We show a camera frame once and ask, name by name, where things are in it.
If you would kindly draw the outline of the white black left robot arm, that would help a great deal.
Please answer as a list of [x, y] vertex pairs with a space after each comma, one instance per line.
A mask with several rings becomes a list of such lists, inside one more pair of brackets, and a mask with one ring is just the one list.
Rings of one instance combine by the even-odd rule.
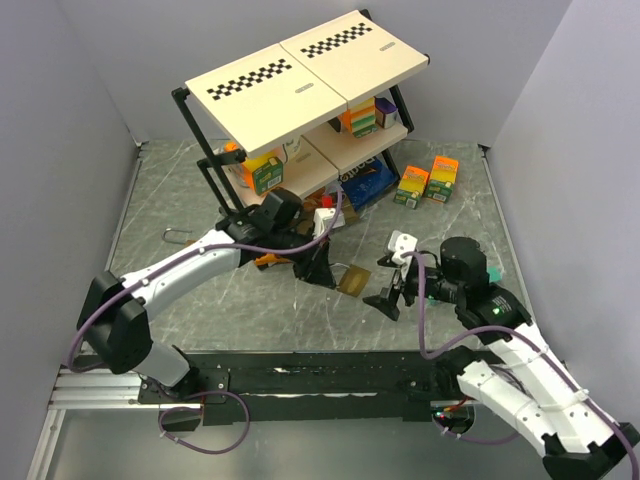
[[316, 212], [314, 234], [295, 231], [301, 199], [276, 188], [259, 205], [228, 214], [193, 244], [156, 264], [122, 277], [105, 271], [89, 287], [66, 360], [87, 342], [102, 366], [114, 374], [135, 372], [160, 384], [177, 402], [191, 399], [200, 386], [199, 370], [177, 347], [153, 340], [150, 321], [204, 282], [266, 254], [288, 259], [295, 275], [309, 283], [335, 285], [328, 262], [328, 236], [340, 206]]

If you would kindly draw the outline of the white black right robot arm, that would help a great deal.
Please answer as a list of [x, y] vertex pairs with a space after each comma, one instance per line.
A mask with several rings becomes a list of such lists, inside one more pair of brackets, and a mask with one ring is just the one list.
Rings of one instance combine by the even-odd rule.
[[[579, 386], [525, 306], [491, 281], [479, 243], [461, 236], [444, 240], [432, 267], [426, 266], [417, 243], [407, 233], [390, 234], [378, 263], [393, 269], [391, 283], [364, 301], [392, 320], [399, 317], [398, 300], [420, 306], [420, 353], [448, 364], [437, 373], [438, 390], [491, 410], [528, 441], [553, 479], [602, 479], [623, 458], [630, 461], [632, 478], [638, 478], [637, 429], [616, 421]], [[466, 329], [434, 351], [427, 350], [425, 341], [427, 299], [453, 305]], [[512, 378], [504, 379], [461, 346], [465, 336], [477, 337]]]

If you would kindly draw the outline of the large brass padlock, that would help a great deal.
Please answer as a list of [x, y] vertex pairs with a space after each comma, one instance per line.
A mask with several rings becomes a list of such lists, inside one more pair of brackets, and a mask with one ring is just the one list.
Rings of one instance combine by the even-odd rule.
[[360, 296], [367, 283], [371, 272], [354, 264], [333, 263], [330, 265], [334, 275], [341, 273], [336, 283], [336, 290], [342, 294], [357, 298]]

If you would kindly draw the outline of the brass padlock with key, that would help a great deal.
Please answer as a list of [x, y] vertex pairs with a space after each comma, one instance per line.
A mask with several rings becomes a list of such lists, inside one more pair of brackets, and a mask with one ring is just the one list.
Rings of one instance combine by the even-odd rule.
[[173, 227], [166, 228], [161, 234], [161, 239], [167, 244], [178, 245], [181, 247], [192, 245], [195, 242], [195, 239], [192, 237], [191, 230]]

